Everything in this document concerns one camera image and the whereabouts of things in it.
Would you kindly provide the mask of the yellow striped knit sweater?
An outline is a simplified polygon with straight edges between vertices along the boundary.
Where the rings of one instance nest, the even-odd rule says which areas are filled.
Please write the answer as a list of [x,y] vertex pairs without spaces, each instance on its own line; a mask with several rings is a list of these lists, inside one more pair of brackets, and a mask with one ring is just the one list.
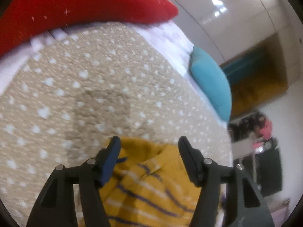
[[111,226],[189,226],[200,189],[176,145],[122,137],[111,179],[99,192]]

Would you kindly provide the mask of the pink clothes pile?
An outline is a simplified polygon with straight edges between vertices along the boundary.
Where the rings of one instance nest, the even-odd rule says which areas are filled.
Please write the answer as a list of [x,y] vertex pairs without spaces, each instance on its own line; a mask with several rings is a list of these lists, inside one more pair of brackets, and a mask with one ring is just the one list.
[[253,133],[254,149],[257,149],[272,137],[272,127],[272,122],[267,118],[262,118],[261,122],[255,126]]

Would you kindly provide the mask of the white shelf unit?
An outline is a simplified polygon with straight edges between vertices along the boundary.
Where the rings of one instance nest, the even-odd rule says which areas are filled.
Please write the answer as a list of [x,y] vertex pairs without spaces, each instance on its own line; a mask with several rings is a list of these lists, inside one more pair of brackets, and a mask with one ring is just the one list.
[[267,116],[254,112],[238,121],[231,122],[227,130],[232,142],[234,165],[243,165],[266,197],[283,189],[283,169],[278,140],[272,137],[257,149],[253,148],[254,128]]

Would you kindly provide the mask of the beige white-dotted quilt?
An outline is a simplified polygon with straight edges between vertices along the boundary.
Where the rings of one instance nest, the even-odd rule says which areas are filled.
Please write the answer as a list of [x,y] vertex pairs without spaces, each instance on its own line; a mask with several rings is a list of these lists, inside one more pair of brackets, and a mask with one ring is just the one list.
[[78,166],[113,136],[192,146],[230,164],[226,128],[166,58],[106,23],[44,47],[1,95],[1,199],[25,226],[58,164]]

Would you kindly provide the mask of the teal pillow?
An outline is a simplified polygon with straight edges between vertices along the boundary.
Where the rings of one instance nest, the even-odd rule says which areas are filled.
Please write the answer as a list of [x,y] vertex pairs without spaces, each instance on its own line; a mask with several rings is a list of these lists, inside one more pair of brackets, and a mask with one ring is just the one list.
[[231,88],[219,65],[204,50],[195,46],[190,58],[190,72],[221,120],[229,122],[232,110]]

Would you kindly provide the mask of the brown wooden door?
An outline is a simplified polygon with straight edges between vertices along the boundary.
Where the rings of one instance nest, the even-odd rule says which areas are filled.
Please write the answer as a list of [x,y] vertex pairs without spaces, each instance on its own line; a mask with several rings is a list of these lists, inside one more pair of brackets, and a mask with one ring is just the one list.
[[288,89],[283,50],[276,33],[220,67],[231,87],[231,119],[256,110]]

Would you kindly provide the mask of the white glossy wardrobe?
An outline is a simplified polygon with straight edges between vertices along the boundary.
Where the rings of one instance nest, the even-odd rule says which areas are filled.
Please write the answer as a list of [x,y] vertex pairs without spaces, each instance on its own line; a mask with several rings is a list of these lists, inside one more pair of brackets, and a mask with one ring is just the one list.
[[277,35],[286,66],[299,63],[296,14],[287,0],[171,0],[173,19],[196,45],[223,63]]

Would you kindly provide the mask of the red snowflake blanket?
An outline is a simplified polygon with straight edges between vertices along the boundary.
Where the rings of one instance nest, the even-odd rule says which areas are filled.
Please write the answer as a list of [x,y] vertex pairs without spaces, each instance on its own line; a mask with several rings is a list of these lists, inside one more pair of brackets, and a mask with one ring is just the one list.
[[55,28],[96,21],[153,24],[178,13],[169,0],[12,0],[1,16],[1,55]]

